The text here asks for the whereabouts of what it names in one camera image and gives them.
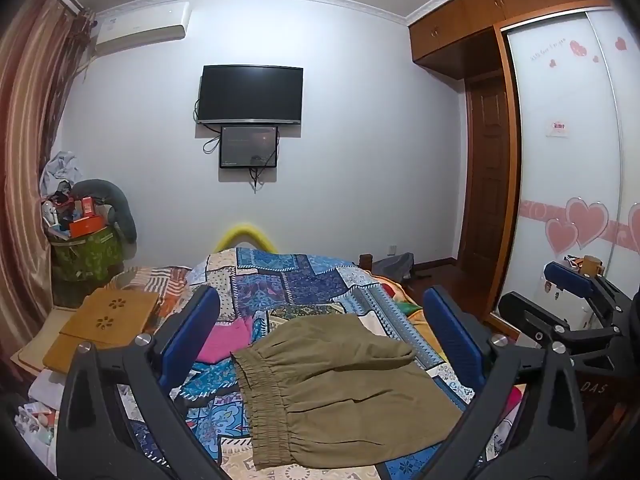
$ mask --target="metal screw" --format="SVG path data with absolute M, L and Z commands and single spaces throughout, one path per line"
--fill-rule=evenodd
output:
M 491 342 L 496 346 L 507 346 L 509 344 L 509 340 L 507 339 L 507 336 L 503 334 L 492 335 Z
M 151 335 L 150 334 L 138 334 L 135 338 L 136 345 L 138 346 L 146 346 L 151 343 Z
M 551 343 L 551 349 L 557 354 L 564 354 L 564 352 L 566 352 L 566 346 L 559 341 L 553 341 L 553 343 Z
M 91 350 L 91 342 L 90 341 L 82 341 L 78 345 L 78 351 L 81 354 L 86 354 L 89 350 Z

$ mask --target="elastic waistband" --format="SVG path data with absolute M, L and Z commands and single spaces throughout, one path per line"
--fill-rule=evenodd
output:
M 252 348 L 234 352 L 232 358 L 251 429 L 255 468 L 293 463 L 287 413 L 276 376 Z

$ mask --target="black frame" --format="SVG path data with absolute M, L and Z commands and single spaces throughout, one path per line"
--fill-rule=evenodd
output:
M 275 128 L 276 129 L 276 143 L 274 153 L 271 156 L 273 159 L 273 165 L 261 165 L 261 166 L 223 166 L 222 165 L 222 135 L 224 135 L 225 128 L 251 128 L 252 126 L 256 128 Z M 234 124 L 223 124 L 220 128 L 220 144 L 218 145 L 218 167 L 221 170 L 272 170 L 278 165 L 278 144 L 280 142 L 280 132 L 278 130 L 278 126 L 274 124 L 253 124 L 253 123 L 234 123 Z
M 303 86 L 305 83 L 305 69 L 300 66 L 279 66 L 279 65 L 254 65 L 254 64 L 220 64 L 220 65 L 205 65 L 202 69 L 204 70 L 207 66 L 247 66 L 254 68 L 287 68 L 290 70 L 300 70 L 302 74 L 302 85 L 300 86 L 300 120 L 286 120 L 286 119 L 209 119 L 209 120 L 201 120 L 200 119 L 200 109 L 198 108 L 198 113 L 196 114 L 196 122 L 198 124 L 253 124 L 255 126 L 268 124 L 269 126 L 273 126 L 274 124 L 302 124 L 302 96 L 303 96 Z M 202 92 L 202 76 L 200 77 L 200 90 L 198 91 L 198 102 L 200 101 L 200 93 Z

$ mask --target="sliding wardrobe door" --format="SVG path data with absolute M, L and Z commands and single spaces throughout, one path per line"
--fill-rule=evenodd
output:
M 522 132 L 520 209 L 502 293 L 534 300 L 543 267 L 566 255 L 608 261 L 620 194 L 616 107 L 586 15 L 508 32 Z
M 620 120 L 622 187 L 607 236 L 615 241 L 606 277 L 632 297 L 640 283 L 640 50 L 614 10 L 588 12 L 609 69 Z

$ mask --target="red box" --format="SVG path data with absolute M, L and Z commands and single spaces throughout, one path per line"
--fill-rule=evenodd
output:
M 85 196 L 82 200 L 82 216 L 95 216 L 94 199 Z
M 72 238 L 95 233 L 103 227 L 104 220 L 101 216 L 85 216 L 84 218 L 81 218 L 69 224 L 69 230 L 71 231 Z

